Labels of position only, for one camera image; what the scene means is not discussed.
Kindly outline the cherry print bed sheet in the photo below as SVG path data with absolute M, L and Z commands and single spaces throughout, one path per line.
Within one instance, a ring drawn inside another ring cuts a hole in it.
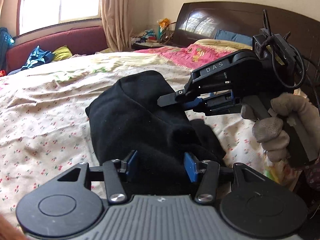
M 43 64 L 1 78 L 1 215 L 18 226 L 18 202 L 65 170 L 100 166 L 86 108 L 123 77 L 153 70 L 172 92 L 182 89 L 190 68 L 147 53 L 81 56 Z M 224 165 L 244 163 L 263 172 L 267 156 L 252 134 L 253 122 L 238 114 L 205 116 L 225 151 Z

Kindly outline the yellow green cloth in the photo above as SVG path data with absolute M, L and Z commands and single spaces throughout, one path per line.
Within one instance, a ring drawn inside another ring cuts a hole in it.
M 61 46 L 53 51 L 53 62 L 69 59 L 73 56 L 72 52 L 67 46 Z

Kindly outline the pink floral quilt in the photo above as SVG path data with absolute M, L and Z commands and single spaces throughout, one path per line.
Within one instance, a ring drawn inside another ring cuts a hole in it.
M 164 46 L 142 49 L 137 52 L 157 54 L 176 65 L 197 69 L 240 49 L 251 50 L 252 47 L 234 41 L 201 39 L 185 48 Z

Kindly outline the blue plastic bag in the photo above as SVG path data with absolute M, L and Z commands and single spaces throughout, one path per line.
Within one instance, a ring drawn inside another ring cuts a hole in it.
M 49 50 L 42 50 L 37 46 L 29 55 L 26 63 L 22 66 L 21 70 L 27 70 L 52 62 L 54 53 Z

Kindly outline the black velvet long-sleeve top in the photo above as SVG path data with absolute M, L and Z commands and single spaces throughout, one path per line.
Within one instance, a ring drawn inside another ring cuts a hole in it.
M 121 78 L 85 110 L 100 164 L 137 151 L 135 174 L 124 184 L 128 195 L 191 194 L 186 153 L 224 165 L 225 151 L 203 120 L 189 120 L 181 107 L 158 106 L 171 92 L 159 72 L 148 70 Z

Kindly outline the dark wooden headboard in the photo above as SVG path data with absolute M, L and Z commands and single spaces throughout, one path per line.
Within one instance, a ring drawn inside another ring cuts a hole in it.
M 241 2 L 184 3 L 172 42 L 187 47 L 213 38 L 219 29 L 252 37 L 263 27 L 263 10 L 267 10 L 272 31 L 290 33 L 288 41 L 315 63 L 308 65 L 308 75 L 319 83 L 319 22 L 285 9 Z

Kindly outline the cluttered nightstand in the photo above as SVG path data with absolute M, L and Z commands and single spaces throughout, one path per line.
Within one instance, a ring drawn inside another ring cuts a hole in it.
M 161 48 L 172 44 L 176 22 L 168 18 L 157 21 L 151 29 L 146 29 L 131 37 L 132 50 Z

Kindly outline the maroon upholstered bench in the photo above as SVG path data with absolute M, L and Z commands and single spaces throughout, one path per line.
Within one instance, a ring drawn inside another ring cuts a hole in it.
M 20 69 L 36 47 L 42 50 L 55 51 L 61 46 L 67 46 L 72 54 L 91 55 L 107 48 L 104 30 L 101 26 L 72 29 L 60 33 L 15 45 L 6 53 L 7 73 Z

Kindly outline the teal hanging bag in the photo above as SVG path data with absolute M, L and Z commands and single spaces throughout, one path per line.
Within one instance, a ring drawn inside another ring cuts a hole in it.
M 14 39 L 8 33 L 7 28 L 0 27 L 0 68 L 4 70 L 6 68 L 6 53 L 7 50 L 14 46 Z

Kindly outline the blue pillow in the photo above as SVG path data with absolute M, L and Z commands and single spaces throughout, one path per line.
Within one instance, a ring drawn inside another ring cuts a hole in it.
M 238 42 L 242 44 L 246 44 L 248 46 L 252 45 L 252 38 L 246 35 L 234 33 L 231 31 L 226 31 L 222 29 L 218 29 L 216 31 L 216 34 L 214 36 L 216 40 L 225 40 L 225 41 L 232 41 L 232 42 Z

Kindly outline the beige right curtain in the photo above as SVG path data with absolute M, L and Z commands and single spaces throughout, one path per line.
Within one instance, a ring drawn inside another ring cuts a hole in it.
M 124 51 L 131 47 L 130 5 L 130 0 L 100 0 L 106 42 L 112 51 Z

